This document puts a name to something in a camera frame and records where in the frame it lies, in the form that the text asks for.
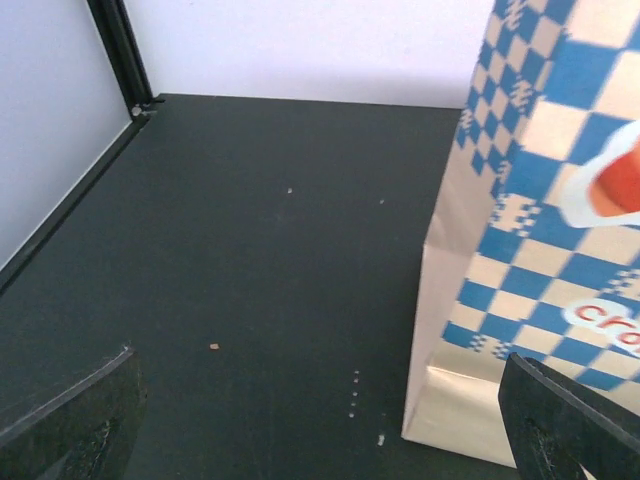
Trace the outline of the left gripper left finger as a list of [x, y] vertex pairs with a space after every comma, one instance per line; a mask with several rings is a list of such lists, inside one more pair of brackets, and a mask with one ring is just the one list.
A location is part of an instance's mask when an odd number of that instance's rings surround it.
[[148, 401], [130, 346], [1, 409], [3, 479], [121, 479]]

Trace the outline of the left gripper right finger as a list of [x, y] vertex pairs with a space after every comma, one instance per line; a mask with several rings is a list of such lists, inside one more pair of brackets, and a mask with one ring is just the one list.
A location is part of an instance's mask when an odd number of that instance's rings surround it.
[[498, 401], [522, 479], [639, 477], [639, 416], [593, 390], [512, 353]]

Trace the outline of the blue checkered paper bag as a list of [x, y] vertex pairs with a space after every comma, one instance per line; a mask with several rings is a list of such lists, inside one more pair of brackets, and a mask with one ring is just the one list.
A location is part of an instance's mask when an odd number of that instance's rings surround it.
[[404, 439], [512, 466], [530, 357], [639, 408], [639, 5], [498, 1], [423, 245]]

